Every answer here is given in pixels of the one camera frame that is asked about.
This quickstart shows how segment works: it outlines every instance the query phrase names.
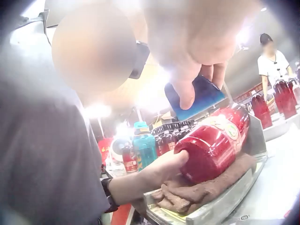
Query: hand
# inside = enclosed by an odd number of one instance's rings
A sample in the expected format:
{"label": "hand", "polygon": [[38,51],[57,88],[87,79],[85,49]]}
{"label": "hand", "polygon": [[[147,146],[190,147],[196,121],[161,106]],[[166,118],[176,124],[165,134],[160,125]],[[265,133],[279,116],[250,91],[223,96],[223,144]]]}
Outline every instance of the hand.
{"label": "hand", "polygon": [[174,154],[174,151],[169,151],[144,168],[139,172],[139,175],[150,189],[158,189],[163,182],[180,173],[179,169],[186,164],[188,157],[186,150],[177,154]]}
{"label": "hand", "polygon": [[222,88],[236,35],[246,17],[259,12],[257,0],[144,0],[151,54],[170,72],[180,107],[195,99],[192,81],[200,74]]}

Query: counter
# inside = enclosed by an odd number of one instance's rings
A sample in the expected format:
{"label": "counter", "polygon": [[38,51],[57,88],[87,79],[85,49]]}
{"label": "counter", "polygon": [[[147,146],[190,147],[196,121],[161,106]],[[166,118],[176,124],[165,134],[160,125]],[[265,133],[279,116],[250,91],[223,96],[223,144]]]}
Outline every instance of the counter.
{"label": "counter", "polygon": [[[300,191],[300,137],[299,126],[294,123],[288,131],[266,142],[268,160],[252,188],[221,225],[279,225],[293,206]],[[124,176],[125,171],[108,171],[112,177]],[[136,210],[145,214],[143,201],[133,203]]]}

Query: black cap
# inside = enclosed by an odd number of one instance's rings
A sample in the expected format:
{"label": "black cap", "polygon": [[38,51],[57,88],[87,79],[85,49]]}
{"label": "black cap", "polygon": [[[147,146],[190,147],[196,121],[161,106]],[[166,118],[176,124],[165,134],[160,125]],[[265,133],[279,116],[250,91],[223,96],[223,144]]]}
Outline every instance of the black cap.
{"label": "black cap", "polygon": [[265,34],[265,33],[261,34],[259,39],[260,39],[260,43],[262,46],[265,46],[270,41],[273,41],[273,39],[270,37],[270,35]]}

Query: yellow paper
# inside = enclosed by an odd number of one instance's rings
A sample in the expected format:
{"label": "yellow paper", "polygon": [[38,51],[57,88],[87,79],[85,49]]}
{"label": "yellow paper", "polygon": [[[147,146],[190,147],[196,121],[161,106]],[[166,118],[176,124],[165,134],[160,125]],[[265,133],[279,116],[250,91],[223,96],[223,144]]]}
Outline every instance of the yellow paper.
{"label": "yellow paper", "polygon": [[172,211],[167,210],[167,209],[165,209],[165,208],[160,208],[160,209],[161,209],[162,211],[164,211],[166,214],[168,214],[169,216],[171,216],[171,217],[173,217],[173,218],[179,220],[180,222],[185,223],[185,219],[186,219],[187,216],[180,215],[180,214],[178,214],[178,213],[172,212]]}
{"label": "yellow paper", "polygon": [[262,166],[262,164],[263,163],[257,163],[256,164],[256,170],[255,170],[255,172],[257,172],[260,169],[260,167]]}

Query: teal water bottle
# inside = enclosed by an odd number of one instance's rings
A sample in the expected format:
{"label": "teal water bottle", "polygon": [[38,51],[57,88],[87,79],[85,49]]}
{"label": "teal water bottle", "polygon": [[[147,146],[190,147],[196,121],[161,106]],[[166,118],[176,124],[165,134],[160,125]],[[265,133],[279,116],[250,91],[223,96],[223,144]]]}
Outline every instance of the teal water bottle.
{"label": "teal water bottle", "polygon": [[136,153],[138,169],[141,171],[157,159],[155,137],[150,134],[146,122],[134,123],[133,148]]}

